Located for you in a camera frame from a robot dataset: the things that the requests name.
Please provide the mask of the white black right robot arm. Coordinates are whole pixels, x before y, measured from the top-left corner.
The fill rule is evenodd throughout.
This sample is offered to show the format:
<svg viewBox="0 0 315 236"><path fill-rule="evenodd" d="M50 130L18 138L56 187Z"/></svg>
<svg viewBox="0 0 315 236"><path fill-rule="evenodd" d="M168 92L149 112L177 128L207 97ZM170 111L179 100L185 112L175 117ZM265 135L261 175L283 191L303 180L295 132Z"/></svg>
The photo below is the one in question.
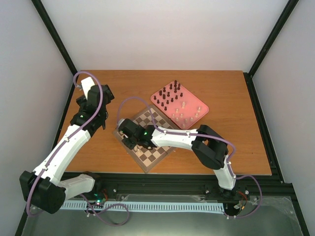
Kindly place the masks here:
<svg viewBox="0 0 315 236"><path fill-rule="evenodd" d="M172 147L190 150L203 166L214 171L220 188L233 190L235 187L236 175L228 154L228 146L233 145L207 125L191 130L156 125L144 128L126 118L118 122L118 131L123 133L123 144L129 149L139 146L146 149Z"/></svg>

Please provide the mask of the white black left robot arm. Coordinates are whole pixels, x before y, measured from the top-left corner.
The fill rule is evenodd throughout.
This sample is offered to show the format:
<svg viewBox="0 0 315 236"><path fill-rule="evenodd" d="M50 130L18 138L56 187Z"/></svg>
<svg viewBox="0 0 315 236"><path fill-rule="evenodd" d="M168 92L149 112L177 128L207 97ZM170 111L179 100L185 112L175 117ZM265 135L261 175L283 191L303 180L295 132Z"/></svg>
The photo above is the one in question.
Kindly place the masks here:
<svg viewBox="0 0 315 236"><path fill-rule="evenodd" d="M31 207L50 214L57 212L63 203L77 195L87 193L92 198L102 194L102 185L97 175L84 172L77 177L61 180L66 168L81 147L108 118L106 105L114 99L108 85L91 86L87 95L77 99L79 112L49 156L32 172L24 171L19 178L23 197L27 202L26 212L34 217Z"/></svg>

